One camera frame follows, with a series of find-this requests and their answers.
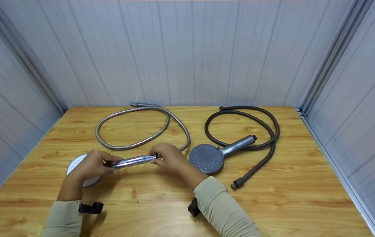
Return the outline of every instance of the sleeve cuff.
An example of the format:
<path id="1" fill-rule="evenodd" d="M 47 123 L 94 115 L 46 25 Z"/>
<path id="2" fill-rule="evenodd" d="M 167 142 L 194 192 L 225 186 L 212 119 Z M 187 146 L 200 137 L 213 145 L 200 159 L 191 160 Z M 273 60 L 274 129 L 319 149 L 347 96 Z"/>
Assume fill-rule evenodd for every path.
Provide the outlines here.
<path id="1" fill-rule="evenodd" d="M 78 211 L 81 202 L 81 200 L 55 201 L 51 206 L 46 226 L 72 225 L 78 222 L 82 219 L 82 214 Z"/>
<path id="2" fill-rule="evenodd" d="M 210 202 L 222 192 L 227 192 L 227 189 L 212 176 L 202 181 L 193 191 L 198 199 L 199 207 L 208 206 Z"/>

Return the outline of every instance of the stainless steel shower hose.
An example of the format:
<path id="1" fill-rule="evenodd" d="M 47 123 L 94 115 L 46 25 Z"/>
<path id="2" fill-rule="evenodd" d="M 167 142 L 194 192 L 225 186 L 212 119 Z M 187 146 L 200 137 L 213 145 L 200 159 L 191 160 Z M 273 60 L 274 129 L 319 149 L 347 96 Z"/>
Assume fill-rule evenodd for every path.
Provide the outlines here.
<path id="1" fill-rule="evenodd" d="M 190 144 L 190 135 L 189 135 L 189 131 L 186 129 L 186 127 L 184 126 L 184 124 L 181 122 L 181 120 L 179 120 L 178 117 L 176 117 L 172 112 L 168 111 L 167 109 L 165 108 L 162 108 L 160 106 L 157 106 L 157 105 L 150 105 L 150 104 L 142 104 L 142 103 L 138 103 L 138 102 L 132 102 L 130 104 L 132 107 L 132 109 L 128 109 L 128 110 L 125 110 L 125 111 L 120 111 L 120 112 L 117 112 L 117 113 L 114 113 L 114 114 L 110 114 L 108 115 L 107 117 L 103 118 L 98 124 L 97 124 L 97 127 L 95 128 L 95 136 L 97 137 L 98 141 L 105 147 L 105 148 L 108 148 L 110 150 L 129 150 L 129 149 L 133 149 L 135 147 L 139 147 L 140 145 L 143 145 L 145 143 L 148 143 L 152 140 L 154 140 L 155 138 L 157 138 L 158 136 L 160 136 L 168 127 L 168 124 L 170 123 L 170 117 L 172 117 L 179 125 L 180 127 L 183 129 L 183 132 L 185 132 L 185 135 L 186 135 L 186 143 L 179 148 L 179 150 L 183 151 L 185 150 L 189 144 Z M 109 119 L 113 118 L 113 117 L 116 117 L 116 116 L 119 116 L 121 114 L 127 114 L 127 113 L 130 113 L 130 112 L 135 112 L 135 111 L 141 111 L 141 110 L 155 110 L 155 111 L 160 111 L 162 113 L 165 114 L 166 116 L 166 121 L 165 121 L 165 124 L 164 126 L 162 126 L 162 128 L 156 132 L 154 135 L 152 135 L 151 137 L 147 138 L 147 139 L 144 139 L 142 141 L 139 141 L 135 144 L 131 144 L 131 145 L 126 145 L 126 146 L 115 146 L 115 145 L 110 145 L 108 144 L 107 142 L 105 142 L 101 137 L 100 137 L 100 128 L 101 126 Z"/>

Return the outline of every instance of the white wall panel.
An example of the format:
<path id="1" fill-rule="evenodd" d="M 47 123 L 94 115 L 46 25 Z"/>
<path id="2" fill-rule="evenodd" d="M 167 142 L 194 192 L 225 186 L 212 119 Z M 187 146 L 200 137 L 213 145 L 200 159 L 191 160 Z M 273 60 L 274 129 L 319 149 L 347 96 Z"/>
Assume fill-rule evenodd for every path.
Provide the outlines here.
<path id="1" fill-rule="evenodd" d="M 0 38 L 0 186 L 59 116 Z"/>
<path id="2" fill-rule="evenodd" d="M 375 218 L 375 1 L 309 120 Z"/>
<path id="3" fill-rule="evenodd" d="M 352 0 L 0 0 L 67 106 L 299 106 Z"/>

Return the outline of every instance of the wooden table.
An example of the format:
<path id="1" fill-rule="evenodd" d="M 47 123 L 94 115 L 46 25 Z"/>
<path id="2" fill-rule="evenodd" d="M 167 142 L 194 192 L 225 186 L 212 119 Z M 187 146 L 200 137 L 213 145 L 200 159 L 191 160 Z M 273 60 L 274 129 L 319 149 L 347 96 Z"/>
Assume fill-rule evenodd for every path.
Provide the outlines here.
<path id="1" fill-rule="evenodd" d="M 103 117 L 128 107 L 70 108 L 0 188 L 0 236 L 38 236 L 55 201 L 69 162 L 90 149 L 102 149 L 94 128 Z M 204 123 L 218 107 L 167 107 L 188 128 L 191 147 L 211 144 Z M 281 136 L 274 157 L 244 187 L 230 189 L 266 156 L 268 149 L 239 152 L 225 160 L 215 177 L 254 220 L 263 236 L 371 236 L 369 229 L 293 107 L 264 107 L 277 118 Z M 266 123 L 266 115 L 248 111 Z M 157 111 L 139 111 L 115 117 L 101 128 L 106 142 L 133 144 L 159 130 L 165 121 Z M 231 143 L 257 135 L 269 138 L 263 127 L 241 116 L 222 115 L 213 120 L 210 133 Z M 126 151 L 108 152 L 122 157 L 147 154 L 159 142 L 176 146 L 185 135 L 173 120 L 160 137 Z M 85 203 L 101 201 L 103 213 L 84 216 L 83 236 L 216 236 L 202 217 L 192 218 L 187 207 L 192 193 L 182 180 L 153 164 L 120 170 L 84 189 Z"/>

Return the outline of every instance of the gray shower head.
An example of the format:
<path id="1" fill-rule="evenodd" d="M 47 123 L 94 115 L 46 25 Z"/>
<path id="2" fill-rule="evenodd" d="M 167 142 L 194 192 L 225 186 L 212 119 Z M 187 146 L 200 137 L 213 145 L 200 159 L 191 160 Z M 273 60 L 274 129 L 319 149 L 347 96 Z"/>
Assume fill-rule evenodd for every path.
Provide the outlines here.
<path id="1" fill-rule="evenodd" d="M 223 148 L 200 144 L 190 151 L 189 162 L 205 174 L 212 174 L 221 169 L 225 156 L 253 144 L 255 141 L 256 136 L 249 135 Z"/>

